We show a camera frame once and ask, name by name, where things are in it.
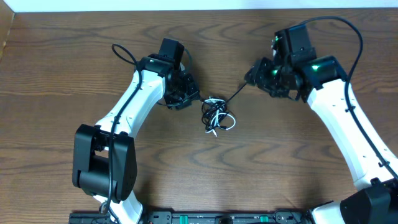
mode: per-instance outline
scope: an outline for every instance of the white wall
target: white wall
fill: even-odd
[[[398,0],[4,0],[14,12],[398,7]]]

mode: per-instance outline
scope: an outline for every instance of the wood grain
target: wood grain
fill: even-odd
[[[277,30],[309,17],[343,16],[364,36],[353,87],[386,144],[398,153],[398,9],[85,12],[18,14],[0,64],[0,222],[66,223],[98,203],[72,186],[73,137],[119,100],[137,58],[163,37],[193,56],[202,96],[232,95]],[[309,26],[319,56],[348,70],[355,34],[333,21]],[[308,208],[355,192],[343,156],[308,105],[246,87],[230,103],[236,128],[204,133],[200,103],[182,111],[155,106],[136,139],[134,191],[146,204],[175,210]]]
[[[6,40],[11,28],[14,12],[7,4],[0,0],[0,62],[2,58],[3,48],[6,46]]]

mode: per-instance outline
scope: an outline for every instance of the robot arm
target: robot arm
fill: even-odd
[[[346,22],[335,17],[323,19]],[[346,99],[349,77],[337,59],[333,56],[317,58],[305,24],[276,32],[272,48],[273,60],[263,58],[257,61],[245,80],[272,97],[295,101],[301,98],[308,103],[329,129],[359,190],[342,202],[310,210],[313,222],[394,223],[391,221],[394,216],[396,222],[398,182],[395,171],[398,171],[398,160],[372,127],[356,101],[351,85],[348,85],[349,99]],[[295,96],[291,96],[293,91],[297,93]],[[346,100],[349,100],[351,108],[348,108]],[[350,110],[354,110],[381,157],[364,137]]]
[[[149,111],[163,97],[166,106],[176,110],[200,97],[193,77],[180,63],[183,51],[184,46],[177,41],[164,39],[158,54],[141,59],[142,85],[115,127],[110,208],[123,223],[138,223],[142,213],[142,205],[132,191],[137,176],[134,139]],[[96,151],[108,150],[114,117],[136,90],[137,83],[138,71],[115,107],[95,126],[82,124],[75,134],[73,184],[101,203],[107,200],[109,191],[109,159],[96,155]]]

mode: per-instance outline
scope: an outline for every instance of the black cable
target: black cable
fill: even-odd
[[[379,164],[381,167],[384,166],[386,167],[386,169],[390,172],[390,174],[393,176],[393,178],[395,178],[398,181],[398,175],[392,170],[392,168],[389,165],[389,162],[386,161],[383,156],[381,155],[381,153],[379,152],[379,150],[377,149],[377,147],[374,145],[374,143],[372,142],[371,138],[368,136],[368,134],[366,133],[366,131],[364,130],[364,128],[362,127],[361,122],[359,122],[358,117],[356,116],[354,109],[355,107],[351,104],[350,100],[349,100],[349,94],[348,94],[348,89],[349,89],[349,83],[351,81],[351,77],[353,76],[355,67],[359,61],[359,58],[361,57],[362,54],[362,50],[363,50],[363,38],[362,35],[360,33],[360,31],[352,24],[350,23],[350,21],[347,21],[344,18],[341,17],[337,17],[337,16],[321,16],[321,17],[315,17],[312,19],[308,19],[306,21],[301,22],[300,24],[306,24],[308,22],[312,22],[312,21],[317,21],[317,20],[324,20],[324,19],[333,19],[333,20],[337,20],[337,21],[341,21],[344,22],[345,24],[347,24],[348,26],[350,26],[355,33],[358,35],[358,39],[359,39],[359,52],[358,52],[358,56],[356,57],[353,66],[351,67],[351,70],[349,71],[349,74],[347,76],[347,80],[345,83],[345,87],[344,87],[344,95],[346,98],[346,104],[348,109],[346,110],[347,112],[349,111],[351,113],[351,116],[354,119],[354,122],[356,123],[358,129],[361,131],[362,135],[364,136],[364,138],[366,139],[366,141],[369,143],[370,147],[372,148],[372,150],[374,151],[374,153],[376,154],[377,158],[379,158],[379,160],[381,161],[381,163]]]
[[[228,100],[226,101],[221,101],[220,99],[215,99],[217,101],[214,101],[212,103],[207,103],[206,100],[201,100],[202,101],[202,106],[201,106],[201,111],[203,113],[202,117],[201,117],[201,121],[202,123],[205,125],[205,131],[209,132],[211,130],[214,130],[215,128],[219,128],[219,129],[224,129],[224,130],[228,130],[227,127],[225,126],[221,126],[221,122],[222,120],[225,119],[225,117],[227,117],[227,114],[229,113],[227,111],[227,104],[228,102],[230,102],[245,86],[247,83],[245,83],[244,85],[242,85],[237,91],[236,93],[234,93]],[[213,118],[215,116],[218,116],[218,122],[212,122]]]
[[[117,51],[115,50],[115,47],[119,47],[120,49],[124,50],[125,53],[127,53],[132,61],[134,62],[130,62],[127,59],[125,59],[124,57],[120,56]],[[109,151],[108,151],[108,161],[109,161],[109,190],[108,190],[108,199],[106,201],[105,204],[101,204],[101,206],[99,207],[99,212],[102,213],[103,215],[107,214],[109,211],[109,207],[111,205],[111,201],[112,201],[112,188],[113,188],[113,137],[114,137],[114,130],[116,128],[116,125],[119,123],[119,119],[120,116],[122,115],[124,109],[126,109],[127,105],[130,103],[130,101],[132,100],[132,98],[134,97],[134,95],[138,92],[138,90],[141,88],[142,85],[142,73],[141,73],[141,69],[139,68],[139,64],[136,60],[136,58],[134,58],[133,54],[130,53],[130,51],[128,51],[128,49],[126,49],[125,47],[123,47],[120,44],[112,44],[112,51],[122,60],[124,60],[127,63],[130,63],[132,65],[136,66],[136,70],[138,71],[138,77],[139,77],[139,81],[137,84],[136,89],[133,91],[133,93],[131,93],[130,97],[126,100],[126,102],[123,104],[123,106],[120,108],[119,112],[117,113],[117,115],[114,117],[113,119],[113,124],[111,127],[111,132],[109,134]]]

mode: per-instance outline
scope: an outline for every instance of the green connector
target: green connector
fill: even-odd
[[[260,217],[260,222],[268,222],[268,216]]]
[[[188,215],[181,215],[180,216],[180,224],[188,224]]]

